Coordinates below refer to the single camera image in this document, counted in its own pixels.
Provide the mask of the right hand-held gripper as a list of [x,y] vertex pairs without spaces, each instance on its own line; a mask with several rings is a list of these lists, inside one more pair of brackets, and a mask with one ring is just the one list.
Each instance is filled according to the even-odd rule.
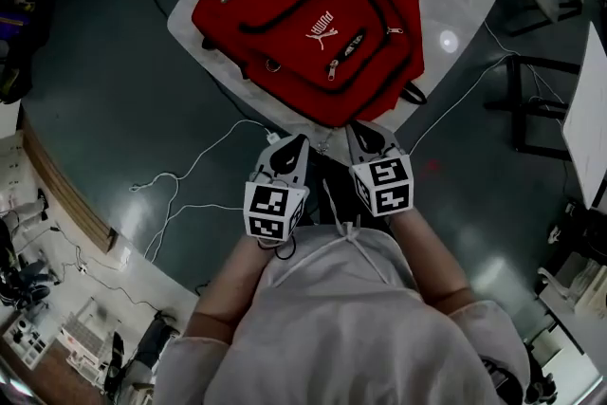
[[[413,207],[413,170],[395,134],[370,121],[346,126],[352,163],[351,176],[359,199],[374,217],[405,212]],[[383,157],[365,162],[368,157]]]

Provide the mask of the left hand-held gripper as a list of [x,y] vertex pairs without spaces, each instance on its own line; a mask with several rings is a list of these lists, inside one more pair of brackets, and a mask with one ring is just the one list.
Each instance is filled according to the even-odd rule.
[[[304,179],[309,153],[308,137],[299,134],[270,144],[258,159],[258,169],[272,175]],[[309,195],[305,186],[285,181],[250,182],[245,186],[244,223],[248,236],[271,243],[283,243],[304,214]]]

